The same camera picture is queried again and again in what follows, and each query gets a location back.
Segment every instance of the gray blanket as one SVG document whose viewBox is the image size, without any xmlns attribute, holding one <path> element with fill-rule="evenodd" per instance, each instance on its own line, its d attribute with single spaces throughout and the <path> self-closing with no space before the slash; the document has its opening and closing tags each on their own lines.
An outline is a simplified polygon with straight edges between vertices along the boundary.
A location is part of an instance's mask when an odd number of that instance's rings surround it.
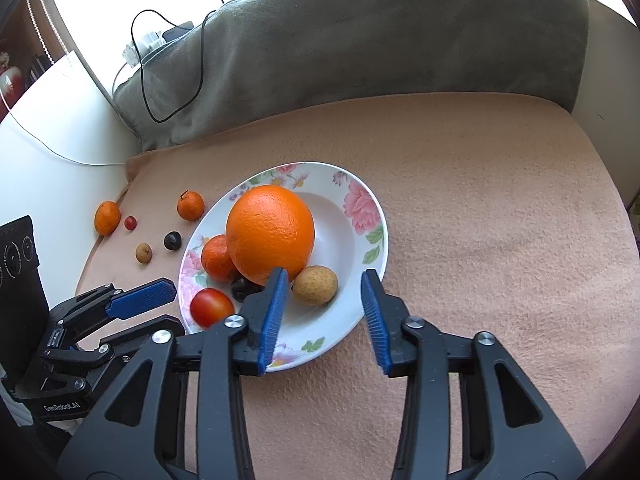
<svg viewBox="0 0 640 480">
<path fill-rule="evenodd" d="M 571 111 L 588 34 L 587 0 L 234 0 L 205 26 L 204 84 L 165 123 L 149 117 L 140 71 L 114 104 L 143 150 L 267 116 L 411 92 L 512 92 Z M 200 27 L 145 60 L 164 118 L 200 79 Z"/>
</svg>

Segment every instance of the black fruit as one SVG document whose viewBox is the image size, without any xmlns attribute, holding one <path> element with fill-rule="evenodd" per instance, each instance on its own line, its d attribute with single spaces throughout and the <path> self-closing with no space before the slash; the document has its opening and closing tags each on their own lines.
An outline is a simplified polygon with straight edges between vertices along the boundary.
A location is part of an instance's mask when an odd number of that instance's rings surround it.
<svg viewBox="0 0 640 480">
<path fill-rule="evenodd" d="M 170 251 L 177 251 L 182 246 L 182 237 L 178 231 L 171 231 L 164 237 L 164 246 Z"/>
<path fill-rule="evenodd" d="M 238 276 L 231 282 L 231 296 L 238 303 L 244 303 L 247 296 L 255 294 L 256 292 L 262 292 L 263 290 L 263 286 L 250 282 L 244 276 Z"/>
</svg>

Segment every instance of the orange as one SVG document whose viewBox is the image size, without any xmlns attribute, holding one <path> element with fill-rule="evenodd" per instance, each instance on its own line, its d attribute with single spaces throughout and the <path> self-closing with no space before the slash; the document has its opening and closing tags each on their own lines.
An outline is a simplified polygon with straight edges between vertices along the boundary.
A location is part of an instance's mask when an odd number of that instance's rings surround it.
<svg viewBox="0 0 640 480">
<path fill-rule="evenodd" d="M 204 200 L 195 191 L 185 191 L 178 199 L 177 209 L 180 218 L 193 222 L 204 213 Z"/>
<path fill-rule="evenodd" d="M 113 233 L 120 223 L 120 208 L 118 204 L 107 200 L 102 202 L 95 212 L 94 227 L 100 236 Z"/>
<path fill-rule="evenodd" d="M 242 195 L 226 219 L 226 245 L 236 269 L 258 285 L 274 267 L 293 280 L 306 267 L 316 231 L 311 211 L 294 192 L 258 186 Z"/>
<path fill-rule="evenodd" d="M 226 248 L 225 235 L 214 236 L 202 248 L 202 267 L 217 282 L 231 283 L 238 271 Z"/>
</svg>

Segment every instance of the plate rim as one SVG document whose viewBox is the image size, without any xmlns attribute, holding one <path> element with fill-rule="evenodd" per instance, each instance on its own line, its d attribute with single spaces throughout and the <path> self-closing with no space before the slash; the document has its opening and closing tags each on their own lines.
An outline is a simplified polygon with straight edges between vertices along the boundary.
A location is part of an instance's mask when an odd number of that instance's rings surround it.
<svg viewBox="0 0 640 480">
<path fill-rule="evenodd" d="M 385 217 L 384 210 L 382 209 L 382 205 L 380 204 L 380 201 L 377 199 L 376 195 L 373 193 L 371 188 L 369 186 L 367 186 L 367 184 L 365 182 L 362 181 L 362 179 L 360 177 L 358 177 L 356 174 L 352 173 L 351 171 L 346 170 L 345 168 L 341 168 L 340 166 L 336 166 L 335 164 L 330 164 L 328 162 L 319 162 L 317 160 L 301 160 L 299 162 L 286 162 L 286 163 L 283 163 L 283 164 L 277 164 L 276 166 L 273 166 L 272 168 L 267 168 L 266 170 L 259 171 L 258 173 L 255 173 L 254 175 L 244 179 L 243 181 L 241 181 L 238 184 L 236 184 L 235 186 L 233 186 L 224 195 L 222 195 L 218 200 L 216 200 L 216 202 L 211 206 L 211 208 L 209 208 L 209 210 L 200 219 L 200 221 L 198 222 L 198 225 L 196 225 L 195 229 L 193 230 L 193 233 L 191 234 L 191 237 L 189 238 L 189 241 L 187 242 L 187 244 L 185 246 L 184 253 L 182 254 L 182 261 L 180 262 L 180 269 L 178 271 L 178 290 L 180 289 L 180 279 L 182 277 L 182 268 L 184 266 L 184 262 L 185 262 L 186 255 L 187 255 L 187 251 L 189 250 L 189 247 L 191 245 L 191 241 L 193 240 L 193 238 L 195 236 L 195 232 L 197 231 L 198 227 L 200 227 L 200 224 L 204 221 L 204 219 L 207 217 L 207 215 L 218 205 L 218 203 L 222 202 L 236 188 L 238 188 L 239 186 L 242 186 L 242 184 L 244 184 L 245 182 L 248 182 L 252 178 L 255 178 L 255 177 L 259 176 L 259 175 L 262 175 L 263 173 L 265 173 L 267 171 L 275 170 L 276 168 L 280 168 L 282 166 L 288 166 L 289 164 L 317 164 L 319 166 L 325 166 L 325 167 L 328 167 L 328 168 L 334 168 L 334 170 L 342 171 L 343 173 L 347 174 L 349 177 L 355 179 L 367 191 L 367 193 L 369 193 L 369 196 L 371 197 L 373 202 L 376 204 L 376 207 L 378 208 L 378 211 L 380 213 L 380 221 L 382 222 L 382 226 L 383 226 L 382 264 L 380 266 L 380 272 L 378 273 L 378 275 L 380 277 L 380 281 L 382 281 L 382 279 L 383 279 L 383 277 L 385 275 L 386 263 L 387 263 L 388 255 L 389 255 L 389 229 L 388 229 L 388 225 L 386 223 L 386 217 Z M 179 297 L 178 297 L 178 314 L 180 315 L 180 321 L 185 326 L 185 329 L 187 329 L 187 332 L 190 334 L 191 332 L 189 332 L 188 324 L 185 322 L 184 317 L 182 315 L 182 308 L 181 308 Z M 344 338 L 346 338 L 351 333 L 351 331 L 356 327 L 356 325 L 362 320 L 363 317 L 364 317 L 364 310 L 362 310 L 362 312 L 360 314 L 360 317 L 357 317 L 357 319 L 354 320 L 353 324 L 350 324 L 349 326 L 347 326 L 345 330 L 340 332 L 340 336 L 334 338 L 334 342 L 332 342 L 331 344 L 322 345 L 322 347 L 320 347 L 315 352 L 308 352 L 307 354 L 302 356 L 299 360 L 295 360 L 295 361 L 290 362 L 290 363 L 279 365 L 279 366 L 277 366 L 275 368 L 267 367 L 267 370 L 266 370 L 267 373 L 282 372 L 284 370 L 289 370 L 291 368 L 297 368 L 297 367 L 299 367 L 299 366 L 301 366 L 303 364 L 308 363 L 309 361 L 312 361 L 313 359 L 316 359 L 316 358 L 320 357 L 322 354 L 325 354 L 331 348 L 333 348 L 339 342 L 341 342 Z"/>
</svg>

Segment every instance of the camera lens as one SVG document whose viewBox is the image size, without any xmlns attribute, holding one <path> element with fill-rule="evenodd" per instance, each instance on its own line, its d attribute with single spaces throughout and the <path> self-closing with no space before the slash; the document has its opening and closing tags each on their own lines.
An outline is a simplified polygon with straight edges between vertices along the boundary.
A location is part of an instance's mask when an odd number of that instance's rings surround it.
<svg viewBox="0 0 640 480">
<path fill-rule="evenodd" d="M 24 259 L 28 262 L 30 262 L 33 258 L 33 243 L 31 241 L 31 238 L 29 238 L 28 236 L 25 236 L 24 240 L 22 241 L 22 254 L 24 254 Z"/>
<path fill-rule="evenodd" d="M 12 278 L 20 274 L 20 251 L 14 243 L 4 248 L 4 268 Z"/>
</svg>

